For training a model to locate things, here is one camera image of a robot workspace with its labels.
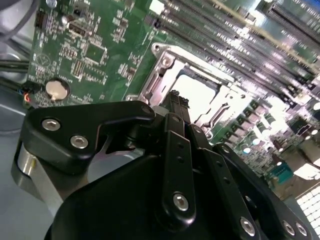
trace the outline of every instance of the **black cable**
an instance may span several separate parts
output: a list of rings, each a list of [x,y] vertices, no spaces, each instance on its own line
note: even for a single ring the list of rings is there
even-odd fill
[[[0,66],[0,72],[26,74],[26,73],[28,73],[28,69],[27,68]]]
[[[16,35],[20,31],[20,29],[22,29],[22,27],[26,25],[26,23],[29,21],[33,13],[37,10],[39,4],[40,0],[33,0],[30,8],[23,16],[23,18],[20,20],[20,22],[12,30],[0,34],[0,42],[6,42],[9,39],[11,39],[14,35]]]
[[[1,0],[0,1],[0,11],[11,7],[13,4],[16,4],[19,1],[20,0]]]
[[[15,92],[18,92],[21,88],[21,84],[11,81],[5,77],[0,76],[0,86],[5,87],[6,89],[13,90]]]
[[[1,60],[0,59],[0,67],[7,67],[7,68],[28,68],[29,61],[19,61],[19,60]]]
[[[18,133],[20,133],[20,131],[21,131],[21,128],[12,129],[12,130],[0,130],[0,136],[18,134]]]
[[[18,42],[16,42],[13,39],[9,39],[8,41],[5,42],[10,48],[12,48],[14,51],[19,53],[20,55],[24,56],[26,59],[30,58],[30,52],[28,49]]]

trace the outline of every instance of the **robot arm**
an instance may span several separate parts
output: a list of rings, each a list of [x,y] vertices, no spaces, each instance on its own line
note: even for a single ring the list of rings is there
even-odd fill
[[[304,223],[179,102],[49,107],[25,118],[12,175],[53,213],[51,240],[310,240]],[[95,156],[144,155],[89,183]]]

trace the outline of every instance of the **motherboard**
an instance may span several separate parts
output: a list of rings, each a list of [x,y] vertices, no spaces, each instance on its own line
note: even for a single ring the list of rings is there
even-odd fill
[[[258,176],[289,178],[282,153],[320,127],[318,8],[301,0],[43,0],[27,77],[39,91],[29,97],[38,107],[155,107],[178,93],[212,145],[231,146]]]

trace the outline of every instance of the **integrated circuit chip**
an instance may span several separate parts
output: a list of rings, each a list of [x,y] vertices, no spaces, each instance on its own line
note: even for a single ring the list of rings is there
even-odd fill
[[[107,57],[107,49],[105,47],[101,47],[95,45],[93,43],[89,43],[85,53],[85,59],[96,64],[102,65],[104,59]]]

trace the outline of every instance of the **black plastic bracket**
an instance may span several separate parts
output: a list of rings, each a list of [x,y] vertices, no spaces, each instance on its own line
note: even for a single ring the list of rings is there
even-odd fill
[[[116,132],[121,127],[150,124],[156,114],[141,101],[112,102],[37,108],[25,117],[21,140],[25,149],[67,174],[84,172],[98,150],[98,138],[102,132]],[[46,130],[46,119],[59,122],[60,128]],[[72,136],[83,136],[88,145],[83,149],[71,144]]]
[[[168,113],[164,119],[164,171],[158,218],[169,231],[183,231],[196,218],[191,146],[183,119]]]
[[[262,182],[262,180],[227,145],[218,143],[213,151],[223,156],[242,194],[252,201],[257,220],[269,239],[310,240],[301,227],[307,226]]]
[[[234,181],[224,158],[213,152],[205,133],[196,125],[187,127],[191,141],[192,158],[201,161],[199,164],[211,182],[208,188],[215,189],[220,197],[222,208],[227,212],[228,226],[231,226],[234,239],[261,239],[260,232],[252,219],[244,199]]]

